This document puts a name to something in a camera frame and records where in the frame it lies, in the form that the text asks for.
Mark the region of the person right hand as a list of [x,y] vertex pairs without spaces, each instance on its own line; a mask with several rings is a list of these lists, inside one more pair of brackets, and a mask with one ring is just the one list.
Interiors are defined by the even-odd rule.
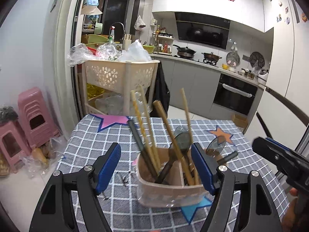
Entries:
[[296,215],[294,209],[299,199],[298,190],[292,188],[289,193],[295,197],[295,199],[290,202],[288,210],[281,221],[282,229],[283,231],[308,231],[308,204],[306,204],[306,208],[302,215]]

